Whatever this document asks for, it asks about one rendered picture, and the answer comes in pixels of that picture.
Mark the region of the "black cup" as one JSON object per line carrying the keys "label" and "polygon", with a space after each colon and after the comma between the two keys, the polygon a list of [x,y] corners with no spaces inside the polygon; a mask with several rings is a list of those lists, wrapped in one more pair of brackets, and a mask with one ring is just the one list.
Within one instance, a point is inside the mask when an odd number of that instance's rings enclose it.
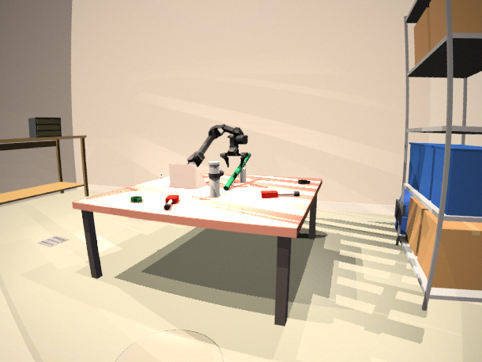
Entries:
{"label": "black cup", "polygon": [[223,170],[220,170],[218,174],[209,174],[209,178],[220,178],[224,174]]}

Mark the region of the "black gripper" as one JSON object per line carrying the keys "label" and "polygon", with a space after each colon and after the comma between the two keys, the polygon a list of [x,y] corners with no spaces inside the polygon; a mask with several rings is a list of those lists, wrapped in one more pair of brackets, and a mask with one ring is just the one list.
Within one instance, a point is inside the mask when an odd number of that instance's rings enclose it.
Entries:
{"label": "black gripper", "polygon": [[[239,148],[238,144],[236,144],[236,145],[237,145],[237,147]],[[233,146],[230,145],[229,148],[235,147],[236,145],[233,145]],[[228,166],[228,168],[229,168],[229,159],[228,159],[228,156],[229,156],[228,153],[220,153],[220,157],[222,157],[222,158],[225,160],[225,162],[226,162],[226,164],[227,164],[227,166]],[[245,158],[247,158],[247,156],[249,156],[249,154],[248,154],[248,153],[236,153],[235,156],[241,156],[241,157],[240,157],[240,160],[241,160],[241,161],[240,161],[240,167],[242,167]]]}

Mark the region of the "white cylindrical post with cap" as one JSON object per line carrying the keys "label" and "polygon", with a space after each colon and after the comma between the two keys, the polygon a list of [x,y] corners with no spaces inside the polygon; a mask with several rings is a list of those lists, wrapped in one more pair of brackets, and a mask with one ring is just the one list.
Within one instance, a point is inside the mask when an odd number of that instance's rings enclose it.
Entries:
{"label": "white cylindrical post with cap", "polygon": [[[220,161],[209,161],[209,174],[220,173]],[[220,178],[209,178],[209,193],[211,198],[220,197]]]}

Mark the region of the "green ring with short tab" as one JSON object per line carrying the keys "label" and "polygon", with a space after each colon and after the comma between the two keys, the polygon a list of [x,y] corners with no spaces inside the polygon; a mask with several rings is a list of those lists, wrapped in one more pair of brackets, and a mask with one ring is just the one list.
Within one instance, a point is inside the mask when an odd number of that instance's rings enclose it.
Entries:
{"label": "green ring with short tab", "polygon": [[136,203],[136,202],[142,202],[142,196],[133,196],[133,197],[130,197],[130,202],[132,203]]}

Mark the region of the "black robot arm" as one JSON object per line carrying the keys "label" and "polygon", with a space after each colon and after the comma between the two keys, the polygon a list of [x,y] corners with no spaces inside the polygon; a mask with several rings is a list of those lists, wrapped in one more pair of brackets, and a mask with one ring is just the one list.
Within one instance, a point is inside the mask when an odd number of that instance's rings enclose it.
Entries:
{"label": "black robot arm", "polygon": [[[218,129],[222,129],[223,132],[220,133]],[[248,142],[247,134],[244,134],[239,127],[233,128],[230,126],[226,126],[224,124],[212,126],[212,128],[208,133],[208,137],[202,144],[201,148],[187,158],[187,161],[188,161],[187,164],[195,164],[196,167],[198,167],[201,164],[201,162],[205,159],[204,153],[212,143],[213,139],[218,138],[219,136],[222,136],[225,132],[229,133],[227,138],[229,138],[230,140],[230,145],[236,145],[236,144],[245,145]],[[235,147],[231,147],[228,150],[229,156],[230,155],[234,156],[236,153],[239,153],[239,149],[237,145]]]}

